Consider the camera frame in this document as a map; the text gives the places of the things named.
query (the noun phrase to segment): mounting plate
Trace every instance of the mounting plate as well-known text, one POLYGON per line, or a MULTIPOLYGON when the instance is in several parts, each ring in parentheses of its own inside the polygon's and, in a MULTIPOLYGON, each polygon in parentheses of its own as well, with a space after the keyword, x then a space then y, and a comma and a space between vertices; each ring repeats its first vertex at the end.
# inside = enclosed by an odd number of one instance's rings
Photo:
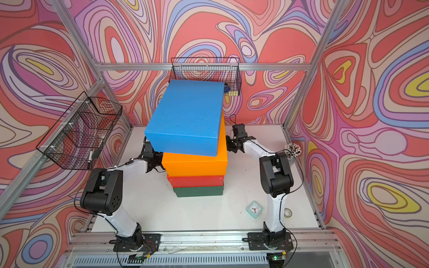
MULTIPOLYGON (((263 239, 262 232, 247 233, 247 238, 248 238, 250 250, 267 250, 267 247, 264 246, 264 239, 263 239)), ((277 250, 285 250, 286 252, 293 250, 293 243, 292 243, 292 238, 290 237, 290 233, 286 232, 286 237, 284 240, 280 240, 278 242, 272 243, 270 247, 271 248, 277 247, 277 250)))
MULTIPOLYGON (((153 252, 153 245, 155 246, 155 252, 158 251, 160 246, 161 234, 142 234, 145 238, 145 244, 138 252, 153 252)), ((137 252, 131 251, 129 248, 123 246, 123 243, 116 243, 113 247, 115 252, 137 252)))

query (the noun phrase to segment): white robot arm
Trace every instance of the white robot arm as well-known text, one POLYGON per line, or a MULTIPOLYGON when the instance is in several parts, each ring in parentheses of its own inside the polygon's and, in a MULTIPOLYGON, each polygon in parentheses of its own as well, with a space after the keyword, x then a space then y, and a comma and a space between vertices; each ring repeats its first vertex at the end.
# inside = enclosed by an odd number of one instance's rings
POLYGON ((241 150, 259 159, 260 179, 267 193, 267 218, 264 222, 263 237, 268 246, 278 245, 285 240, 284 211, 286 196, 293 186, 292 172, 284 152, 271 152, 254 137, 248 136, 244 124, 233 126, 233 137, 226 136, 227 150, 236 153, 241 150))
MULTIPOLYGON (((145 139, 139 157, 130 159, 125 164, 109 169, 96 168, 91 171, 80 200, 80 206, 91 214, 104 219, 116 230, 115 251, 149 251, 144 247, 145 236, 140 225, 134 221, 122 206, 123 177, 130 178, 147 173, 156 166, 162 167, 162 152, 156 152, 150 142, 145 139)), ((159 234, 151 234, 149 238, 158 238, 159 234)))

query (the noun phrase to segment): colorful patterned wall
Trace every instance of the colorful patterned wall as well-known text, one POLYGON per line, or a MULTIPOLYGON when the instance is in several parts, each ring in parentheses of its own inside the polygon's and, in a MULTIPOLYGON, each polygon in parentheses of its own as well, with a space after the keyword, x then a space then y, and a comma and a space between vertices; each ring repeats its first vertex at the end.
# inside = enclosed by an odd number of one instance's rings
MULTIPOLYGON (((243 63, 308 63, 333 2, 74 1, 68 3, 95 58, 105 63, 168 63, 171 57, 238 56, 243 63)), ((169 72, 111 71, 105 77, 132 124, 146 125, 169 72)), ((283 123, 303 72, 242 72, 242 95, 226 97, 225 118, 283 123)))
MULTIPOLYGON (((0 25, 1 194, 94 78, 49 0, 0 1, 0 25)), ((112 165, 127 131, 119 121, 97 165, 112 165)), ((46 162, 0 222, 0 267, 54 266, 88 217, 73 208, 87 175, 46 162)))
MULTIPOLYGON (((256 71, 253 84, 242 82, 240 96, 225 96, 225 119, 230 123, 283 123, 303 75, 303 71, 256 71)), ((104 76, 133 125, 149 122, 169 80, 169 72, 163 71, 107 71, 104 76)))
POLYGON ((351 0, 293 122, 351 267, 429 267, 429 2, 351 0))

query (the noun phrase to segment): white table surface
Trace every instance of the white table surface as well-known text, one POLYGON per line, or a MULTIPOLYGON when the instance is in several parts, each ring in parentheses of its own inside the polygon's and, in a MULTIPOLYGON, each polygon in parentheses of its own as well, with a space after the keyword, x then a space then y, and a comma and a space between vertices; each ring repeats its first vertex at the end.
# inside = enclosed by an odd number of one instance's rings
MULTIPOLYGON (((139 155, 144 138, 144 127, 134 127, 120 164, 139 155)), ((254 136, 272 151, 284 148, 281 126, 246 126, 254 136)), ((299 172, 291 166, 294 186, 302 182, 299 172)), ((228 168, 222 196, 178 198, 167 181, 167 172, 155 170, 135 178, 124 178, 122 205, 128 214, 142 226, 142 231, 202 231, 262 229, 266 217, 267 194, 260 183, 259 160, 241 151, 228 152, 228 168), (256 201, 263 207, 262 214, 254 219, 246 208, 256 201)), ((285 219, 287 228, 317 228, 304 187, 287 196, 286 207, 292 217, 285 219)), ((111 232, 112 227, 97 217, 92 232, 111 232)))

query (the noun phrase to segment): black wire basket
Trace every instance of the black wire basket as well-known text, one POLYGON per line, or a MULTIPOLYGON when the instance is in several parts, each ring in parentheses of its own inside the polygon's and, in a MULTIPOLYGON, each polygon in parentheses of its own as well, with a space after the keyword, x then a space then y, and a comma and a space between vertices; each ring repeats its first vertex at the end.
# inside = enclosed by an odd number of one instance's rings
POLYGON ((171 63, 169 81, 223 82, 224 95, 240 96, 242 78, 237 57, 175 57, 171 63))
POLYGON ((36 149, 62 169, 92 170, 121 115, 122 105, 86 96, 70 120, 61 123, 63 127, 55 139, 47 146, 40 146, 51 128, 36 149))

